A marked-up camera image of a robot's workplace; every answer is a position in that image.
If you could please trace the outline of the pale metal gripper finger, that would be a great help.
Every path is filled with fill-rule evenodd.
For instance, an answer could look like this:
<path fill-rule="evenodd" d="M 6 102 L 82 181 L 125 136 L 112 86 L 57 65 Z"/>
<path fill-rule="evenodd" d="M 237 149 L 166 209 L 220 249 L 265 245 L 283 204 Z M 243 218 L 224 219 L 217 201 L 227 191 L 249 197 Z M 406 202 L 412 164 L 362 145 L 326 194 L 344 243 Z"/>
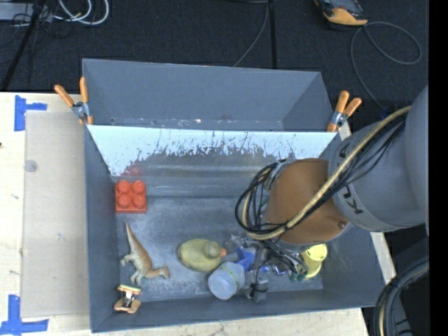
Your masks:
<path fill-rule="evenodd" d="M 247 246 L 246 234 L 231 234 L 226 242 L 227 254 L 236 253 L 237 255 L 242 255 Z"/>
<path fill-rule="evenodd" d="M 243 294 L 246 298 L 253 298 L 255 291 L 253 290 L 254 285 L 256 284 L 256 273 L 254 271 L 250 271 L 245 273 L 245 284 L 243 287 Z"/>

